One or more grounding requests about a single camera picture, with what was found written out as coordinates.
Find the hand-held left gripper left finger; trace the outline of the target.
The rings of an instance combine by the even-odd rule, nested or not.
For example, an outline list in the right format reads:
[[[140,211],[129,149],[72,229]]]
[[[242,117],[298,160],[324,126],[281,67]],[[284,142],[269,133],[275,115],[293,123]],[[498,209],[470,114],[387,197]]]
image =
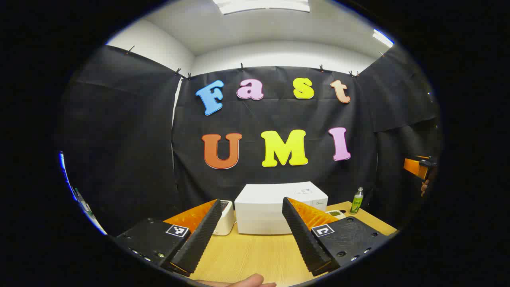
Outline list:
[[[146,218],[113,241],[150,265],[189,277],[195,272],[222,216],[220,199],[167,220]]]

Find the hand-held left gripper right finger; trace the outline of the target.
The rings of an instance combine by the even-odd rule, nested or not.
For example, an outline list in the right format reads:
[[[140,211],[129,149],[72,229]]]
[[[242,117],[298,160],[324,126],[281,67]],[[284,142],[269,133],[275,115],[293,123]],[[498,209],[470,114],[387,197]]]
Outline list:
[[[335,218],[289,197],[282,214],[313,276],[346,269],[390,240],[356,217]]]

